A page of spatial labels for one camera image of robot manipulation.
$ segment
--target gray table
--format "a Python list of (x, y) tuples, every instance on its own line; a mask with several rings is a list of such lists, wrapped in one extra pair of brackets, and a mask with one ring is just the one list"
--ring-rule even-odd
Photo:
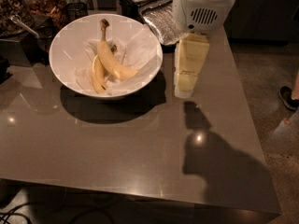
[(224, 30), (209, 41), (187, 100), (173, 94), (173, 53), (148, 87), (113, 102), (74, 93), (48, 66), (11, 66), (0, 85), (0, 178), (207, 206), (206, 219), (216, 210), (228, 223), (276, 217), (277, 195)]

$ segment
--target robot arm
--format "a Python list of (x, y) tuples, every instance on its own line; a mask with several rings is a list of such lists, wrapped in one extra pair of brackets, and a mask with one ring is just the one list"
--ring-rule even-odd
[(207, 35), (224, 24), (235, 0), (173, 0), (173, 17), (186, 37), (179, 40), (175, 56), (175, 95), (192, 96), (209, 44)]

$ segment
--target dark floor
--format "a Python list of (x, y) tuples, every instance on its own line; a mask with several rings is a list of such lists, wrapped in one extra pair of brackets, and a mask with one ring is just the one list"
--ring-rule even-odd
[[(299, 44), (287, 46), (231, 44), (235, 63), (248, 99), (263, 152), (278, 194), (282, 215), (270, 224), (299, 223), (299, 111), (287, 110), (278, 98), (281, 86), (292, 86), (299, 69)], [(47, 205), (40, 205), (48, 200)], [(0, 213), (22, 203), (31, 202), (29, 206), (20, 207), (18, 213), (26, 214), (32, 224), (48, 223), (166, 223), (153, 219), (146, 212), (136, 212), (134, 202), (124, 200), (122, 196), (93, 194), (86, 191), (74, 191), (51, 187), (27, 186)], [(126, 208), (120, 204), (126, 202)], [(110, 211), (119, 214), (111, 217), (103, 212), (103, 205), (111, 204)], [(26, 217), (11, 216), (8, 222), (31, 223)]]
[(295, 80), (299, 44), (231, 48), (281, 206), (271, 224), (299, 223), (299, 110), (287, 110), (278, 97), (280, 87)]

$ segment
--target shoe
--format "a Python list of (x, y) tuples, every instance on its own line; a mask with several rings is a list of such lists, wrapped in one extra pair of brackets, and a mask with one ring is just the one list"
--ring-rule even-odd
[(297, 110), (299, 106), (299, 100), (292, 100), (291, 95), (292, 95), (292, 90), (284, 86), (280, 89), (279, 91), (279, 97), (282, 100), (283, 104), (290, 110)]

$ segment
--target banana peel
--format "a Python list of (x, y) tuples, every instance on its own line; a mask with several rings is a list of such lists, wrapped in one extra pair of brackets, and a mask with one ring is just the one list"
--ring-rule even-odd
[(97, 93), (103, 93), (107, 88), (105, 69), (97, 55), (93, 59), (92, 84)]
[(113, 55), (111, 48), (106, 40), (106, 29), (109, 26), (109, 22), (105, 19), (100, 21), (102, 38), (97, 45), (97, 55), (101, 64), (105, 69), (115, 78), (120, 81), (131, 78), (137, 74), (138, 69), (124, 66), (120, 64)]

